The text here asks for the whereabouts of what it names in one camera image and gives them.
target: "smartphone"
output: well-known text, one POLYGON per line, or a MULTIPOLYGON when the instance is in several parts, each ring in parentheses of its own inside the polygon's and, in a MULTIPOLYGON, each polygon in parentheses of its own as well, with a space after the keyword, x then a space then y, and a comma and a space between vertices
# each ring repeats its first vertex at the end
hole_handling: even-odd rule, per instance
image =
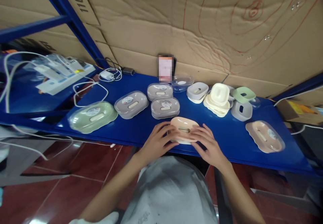
POLYGON ((171 83, 174 79, 176 58, 174 55, 160 53, 157 55, 159 83, 171 83))

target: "red drawing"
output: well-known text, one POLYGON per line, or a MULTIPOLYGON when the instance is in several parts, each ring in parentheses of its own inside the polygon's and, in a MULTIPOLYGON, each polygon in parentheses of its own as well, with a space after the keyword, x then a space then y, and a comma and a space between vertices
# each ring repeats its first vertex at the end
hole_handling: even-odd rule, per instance
MULTIPOLYGON (((185 34, 185 10, 186 10, 186 5, 187 5, 187 1, 185 1, 185 8, 184 8, 184 18, 183 18, 183 30, 184 30, 184 36, 185 36, 185 40, 188 44, 188 46, 190 47, 190 49, 195 52, 200 58, 202 58, 205 62, 208 62, 210 64, 213 64, 215 66, 219 66, 225 70, 227 70, 229 73, 231 74, 235 74, 233 72, 230 71, 230 66, 231 65, 235 65, 235 66, 250 66, 251 64, 248 64, 248 65, 244 65, 244 64, 233 64, 232 62, 230 62, 230 60, 228 58, 225 57, 225 55, 222 54, 222 51, 220 51, 219 49, 217 48, 213 48, 209 43, 208 41, 204 38, 203 36, 203 33, 202 31, 200 30, 200 20, 201 20, 201 14, 202 14, 202 8, 204 6, 204 2, 205 0, 202 1, 202 4, 201 4, 201 8, 200 8, 200 13, 199 13, 199 20, 198 20, 198 30, 199 30, 199 33, 201 35, 201 37, 203 38, 203 41, 205 42, 205 44, 211 49, 211 51, 222 61, 222 63, 224 62, 225 64, 228 65, 228 67, 225 67, 223 65, 218 65, 218 64, 215 64, 215 63, 212 63, 208 60, 206 60, 202 55, 200 55, 198 52, 196 52, 192 46, 190 45, 190 42, 187 40, 186 38, 186 34, 185 34)), ((262 24, 266 23, 267 20, 273 16, 277 11, 280 10, 280 8, 282 7, 282 5, 284 4, 285 0, 281 0, 280 4, 278 5, 277 8, 274 8, 274 10, 272 11, 272 13, 267 17, 267 18, 262 18, 263 17, 263 8, 264 8, 264 1, 263 0, 252 0, 249 5, 245 8, 244 12, 242 14, 240 14, 240 17, 242 17, 243 21, 245 21, 245 23, 251 23, 250 24, 250 27, 248 30, 246 31, 243 31, 243 32, 235 32, 235 33, 232 33, 232 18, 233 18, 233 15, 235 13, 235 8, 237 6, 239 6, 239 2, 242 1, 242 0, 238 0, 237 3, 234 5, 234 8, 231 12, 231 17, 230 17, 230 23, 229 23, 229 31, 231 32, 232 35, 235 35, 235 36, 242 36, 242 35, 245 35, 249 32, 251 32, 252 30, 260 27, 262 24), (252 24, 254 24, 256 21, 258 20, 261 20, 261 23, 257 23, 256 26, 253 26, 251 27, 252 24)), ((310 10, 308 11, 308 13, 305 15, 305 17, 303 18, 302 22, 300 23, 300 25, 298 26, 298 28, 295 30, 295 32, 293 32, 293 34, 283 43, 283 45, 285 45, 292 37, 293 35, 297 32, 297 30, 300 28, 300 26, 303 24, 304 20, 306 19, 306 17, 308 16, 309 12, 312 10, 312 8, 314 7, 314 5, 317 3, 318 0, 315 1, 315 3, 312 5, 312 7, 310 8, 310 10)), ((253 48, 255 48, 261 41, 263 41, 263 38, 265 35, 269 35, 271 30, 276 26, 276 24, 278 23, 278 21, 281 19, 281 17, 286 13, 287 10, 290 10, 290 6, 291 4, 294 2, 294 0, 291 0, 289 5, 287 6, 287 8, 285 9, 284 12, 281 12, 280 16, 278 17, 277 20, 273 21, 273 25, 270 26, 269 30, 264 33, 263 35, 259 35, 259 40, 248 50, 238 50, 236 48, 234 48, 232 45, 228 44, 226 41, 225 41, 225 38, 220 38, 223 43, 227 46, 229 46, 231 49, 233 49, 234 51, 238 52, 238 53, 246 53, 250 50, 252 50, 253 48)), ((218 2, 218 8, 220 8, 220 3, 221 3, 221 0, 219 0, 218 2)), ((215 20, 217 19, 217 11, 218 9, 216 10, 215 12, 215 20)), ((270 48, 270 46, 272 45, 273 41, 275 40, 276 36, 280 33, 280 31, 282 30, 282 28, 291 20, 291 18, 297 13, 298 11, 296 11, 288 20, 287 22, 284 23, 284 25, 277 31, 277 33, 274 35, 273 39, 271 40, 270 44, 267 46, 266 50, 261 54, 261 56, 259 56, 258 58, 261 58, 267 51, 268 49, 270 48)), ((221 32, 218 31, 218 27, 215 25, 215 30, 219 33, 219 35, 221 36, 221 32)), ((279 49, 277 49, 274 53, 272 53, 269 57, 271 57, 273 54, 275 54, 279 49)))
POLYGON ((263 13, 263 2, 262 0, 254 0, 251 5, 249 5, 242 15, 242 19, 246 21, 255 22, 257 21, 263 13))

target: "white cloth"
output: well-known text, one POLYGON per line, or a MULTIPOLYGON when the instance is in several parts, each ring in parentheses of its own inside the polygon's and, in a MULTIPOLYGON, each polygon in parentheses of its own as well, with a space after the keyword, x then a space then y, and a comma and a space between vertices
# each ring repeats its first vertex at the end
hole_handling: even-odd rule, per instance
MULTIPOLYGON (((98 223, 110 223, 110 215, 98 223)), ((70 224, 88 223, 74 221, 70 224)), ((204 176, 183 159, 168 156, 151 163, 140 177, 121 221, 121 224, 156 223, 217 223, 204 176)))

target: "hand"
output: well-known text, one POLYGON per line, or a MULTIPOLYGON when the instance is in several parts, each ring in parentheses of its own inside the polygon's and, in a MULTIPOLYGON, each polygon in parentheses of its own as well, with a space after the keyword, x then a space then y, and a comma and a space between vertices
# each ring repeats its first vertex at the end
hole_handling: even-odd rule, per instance
POLYGON ((231 163, 222 153, 218 142, 214 139, 213 133, 205 124, 203 127, 193 126, 194 130, 189 133, 189 136, 193 139, 201 142, 207 150, 203 150, 197 143, 191 143, 201 157, 210 165, 213 165, 220 171, 227 166, 231 166, 231 163))
POLYGON ((172 142, 165 146, 170 140, 175 139, 180 135, 180 133, 176 131, 176 127, 169 124, 169 121, 165 121, 156 125, 144 146, 136 153, 137 156, 140 156, 139 159, 142 161, 143 167, 163 156, 173 147, 179 145, 178 142, 172 142), (169 130, 173 130, 173 132, 164 137, 169 130))

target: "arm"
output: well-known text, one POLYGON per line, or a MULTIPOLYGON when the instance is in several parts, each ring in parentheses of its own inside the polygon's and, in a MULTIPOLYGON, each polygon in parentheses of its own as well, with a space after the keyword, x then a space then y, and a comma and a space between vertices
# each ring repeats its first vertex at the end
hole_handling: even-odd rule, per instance
POLYGON ((163 122, 155 126, 141 150, 94 197, 81 213, 79 219, 84 219, 89 222, 99 222, 105 218, 117 207, 123 191, 140 170, 178 145, 178 143, 174 142, 165 146, 171 139, 179 135, 178 132, 174 132, 163 137, 168 130, 176 129, 174 126, 168 124, 170 122, 163 122))
POLYGON ((203 127, 195 126, 195 130, 191 131, 190 136, 200 141, 207 148, 204 151, 197 143, 192 143, 201 157, 221 172, 232 212, 238 223, 265 224, 258 208, 234 172, 232 164, 220 150, 212 131, 203 124, 203 127))

